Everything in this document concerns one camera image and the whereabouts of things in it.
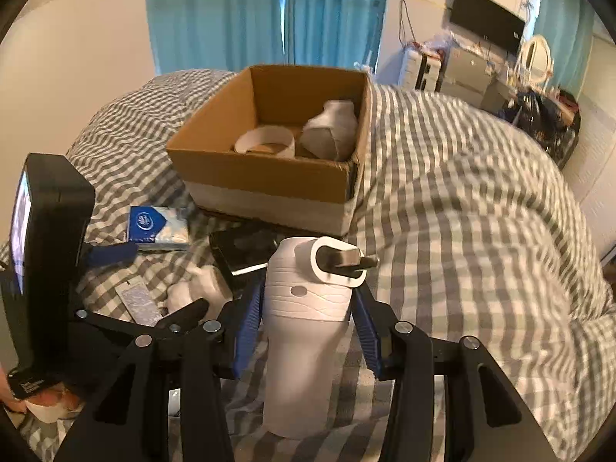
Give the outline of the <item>left hand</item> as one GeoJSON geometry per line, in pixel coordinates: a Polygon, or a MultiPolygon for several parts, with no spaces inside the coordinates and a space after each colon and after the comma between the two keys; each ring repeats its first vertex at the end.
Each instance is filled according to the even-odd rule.
{"type": "Polygon", "coordinates": [[[43,424],[68,419],[82,410],[84,400],[64,383],[43,389],[27,399],[17,399],[8,385],[8,375],[1,369],[1,408],[12,414],[32,414],[43,424]]]}

